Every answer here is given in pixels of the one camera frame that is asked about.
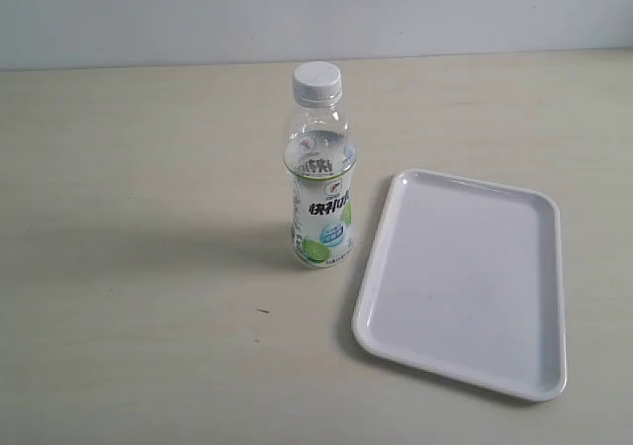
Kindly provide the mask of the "clear plastic drink bottle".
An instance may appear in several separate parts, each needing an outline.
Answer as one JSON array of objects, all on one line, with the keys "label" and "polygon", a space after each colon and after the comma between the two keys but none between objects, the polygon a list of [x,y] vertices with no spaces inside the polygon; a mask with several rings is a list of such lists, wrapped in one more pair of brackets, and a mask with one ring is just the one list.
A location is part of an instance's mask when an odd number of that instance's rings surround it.
[{"label": "clear plastic drink bottle", "polygon": [[356,161],[339,96],[295,104],[283,150],[293,187],[291,239],[295,253],[312,267],[338,264],[352,250]]}]

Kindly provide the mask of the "white bottle cap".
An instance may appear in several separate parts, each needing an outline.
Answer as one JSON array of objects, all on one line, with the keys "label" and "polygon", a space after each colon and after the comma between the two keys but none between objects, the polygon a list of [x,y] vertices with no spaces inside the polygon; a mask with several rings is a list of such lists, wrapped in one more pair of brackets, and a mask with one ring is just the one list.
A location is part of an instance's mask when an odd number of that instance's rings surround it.
[{"label": "white bottle cap", "polygon": [[342,91],[340,69],[326,61],[305,62],[293,73],[293,92],[296,98],[323,101]]}]

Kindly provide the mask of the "white plastic tray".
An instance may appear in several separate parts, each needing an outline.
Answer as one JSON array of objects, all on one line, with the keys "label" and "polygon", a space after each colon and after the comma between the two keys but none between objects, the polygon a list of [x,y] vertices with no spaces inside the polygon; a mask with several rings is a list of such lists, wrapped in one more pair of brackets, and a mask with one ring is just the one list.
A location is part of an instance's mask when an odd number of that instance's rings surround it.
[{"label": "white plastic tray", "polygon": [[390,186],[351,328],[371,355],[524,401],[567,379],[560,212],[422,169]]}]

